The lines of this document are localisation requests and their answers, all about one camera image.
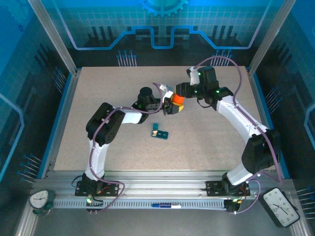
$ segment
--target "pen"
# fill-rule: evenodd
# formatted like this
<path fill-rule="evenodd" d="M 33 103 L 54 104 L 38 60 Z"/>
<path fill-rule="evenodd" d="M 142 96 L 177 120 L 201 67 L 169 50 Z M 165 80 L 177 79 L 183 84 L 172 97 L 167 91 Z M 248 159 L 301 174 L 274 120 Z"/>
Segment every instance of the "pen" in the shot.
<path fill-rule="evenodd" d="M 152 207 L 156 207 L 156 208 L 174 208 L 174 209 L 182 208 L 182 206 L 179 205 L 178 203 L 153 203 Z"/>

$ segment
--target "clock face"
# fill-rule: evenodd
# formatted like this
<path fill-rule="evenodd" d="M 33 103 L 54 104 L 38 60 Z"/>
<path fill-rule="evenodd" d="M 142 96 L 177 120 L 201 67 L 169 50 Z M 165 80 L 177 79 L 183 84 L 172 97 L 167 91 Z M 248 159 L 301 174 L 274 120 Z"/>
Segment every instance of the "clock face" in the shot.
<path fill-rule="evenodd" d="M 30 204 L 33 208 L 42 208 L 47 203 L 47 200 L 48 200 L 48 191 L 42 190 L 31 195 Z"/>
<path fill-rule="evenodd" d="M 286 199 L 280 189 L 274 188 L 263 195 L 265 202 L 277 217 L 279 222 L 287 227 L 297 221 L 300 216 Z"/>

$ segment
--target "glass panel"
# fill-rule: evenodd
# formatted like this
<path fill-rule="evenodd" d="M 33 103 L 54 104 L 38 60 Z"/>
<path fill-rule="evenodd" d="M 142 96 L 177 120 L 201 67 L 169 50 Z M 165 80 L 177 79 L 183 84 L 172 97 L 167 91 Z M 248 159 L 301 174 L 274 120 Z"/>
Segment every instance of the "glass panel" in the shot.
<path fill-rule="evenodd" d="M 281 133 L 284 159 L 297 190 L 314 187 L 314 9 L 314 1 L 296 1 L 257 70 L 272 122 Z"/>
<path fill-rule="evenodd" d="M 121 59 L 129 56 L 141 66 L 191 65 L 211 55 L 249 65 L 282 0 L 43 3 L 79 67 L 135 65 Z"/>
<path fill-rule="evenodd" d="M 0 235 L 13 235 L 62 96 L 54 72 L 68 72 L 27 0 L 0 1 L 0 21 Z"/>

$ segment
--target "beige tabletop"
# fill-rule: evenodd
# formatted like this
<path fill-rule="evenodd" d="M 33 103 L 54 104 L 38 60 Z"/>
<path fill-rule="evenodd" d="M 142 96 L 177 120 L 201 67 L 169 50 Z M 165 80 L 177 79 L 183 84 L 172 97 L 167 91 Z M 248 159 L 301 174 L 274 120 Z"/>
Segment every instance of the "beige tabletop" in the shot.
<path fill-rule="evenodd" d="M 55 171 L 83 171 L 88 164 L 89 140 L 85 127 L 103 102 L 131 106 L 142 87 L 158 91 L 152 82 L 175 86 L 189 82 L 187 66 L 83 67 L 72 101 Z M 215 67 L 220 87 L 235 91 L 235 67 Z M 260 121 L 245 68 L 237 99 Z M 110 144 L 106 170 L 230 170 L 241 162 L 245 143 L 236 129 L 212 108 L 203 109 L 196 98 L 185 99 L 175 115 L 150 115 L 143 124 L 123 124 Z M 168 131 L 167 140 L 152 138 L 153 123 Z"/>

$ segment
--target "clock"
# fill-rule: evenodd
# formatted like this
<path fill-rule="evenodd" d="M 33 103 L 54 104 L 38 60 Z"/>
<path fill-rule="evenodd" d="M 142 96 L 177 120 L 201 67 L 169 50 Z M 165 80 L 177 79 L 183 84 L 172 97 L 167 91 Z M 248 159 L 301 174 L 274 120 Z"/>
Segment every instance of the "clock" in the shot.
<path fill-rule="evenodd" d="M 34 208 L 33 213 L 41 214 L 50 210 L 54 205 L 55 192 L 52 190 L 40 190 L 30 197 L 30 205 Z"/>
<path fill-rule="evenodd" d="M 279 188 L 273 188 L 259 197 L 271 219 L 278 227 L 289 227 L 300 219 L 291 202 Z"/>

